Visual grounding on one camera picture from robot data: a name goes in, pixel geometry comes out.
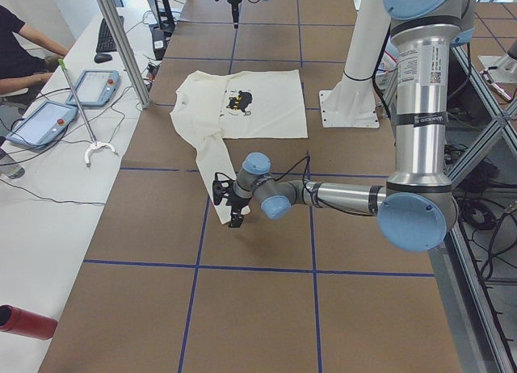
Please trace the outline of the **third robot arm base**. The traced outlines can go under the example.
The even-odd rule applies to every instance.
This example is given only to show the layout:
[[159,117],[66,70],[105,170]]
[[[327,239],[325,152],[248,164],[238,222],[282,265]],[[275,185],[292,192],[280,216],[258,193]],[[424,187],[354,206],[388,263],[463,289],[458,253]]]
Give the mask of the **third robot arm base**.
[[516,83],[516,42],[503,56],[479,56],[489,82]]

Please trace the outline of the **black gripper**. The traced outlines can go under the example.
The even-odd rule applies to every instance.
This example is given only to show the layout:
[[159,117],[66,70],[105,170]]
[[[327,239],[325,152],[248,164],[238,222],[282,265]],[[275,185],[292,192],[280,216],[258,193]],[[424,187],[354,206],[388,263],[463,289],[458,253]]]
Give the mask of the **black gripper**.
[[241,187],[237,180],[228,180],[228,186],[225,190],[226,205],[231,207],[230,212],[230,228],[240,228],[244,221],[242,210],[249,205],[252,193]]
[[232,18],[233,18],[233,27],[239,27],[239,6],[242,3],[242,0],[227,0],[227,2],[232,7]]

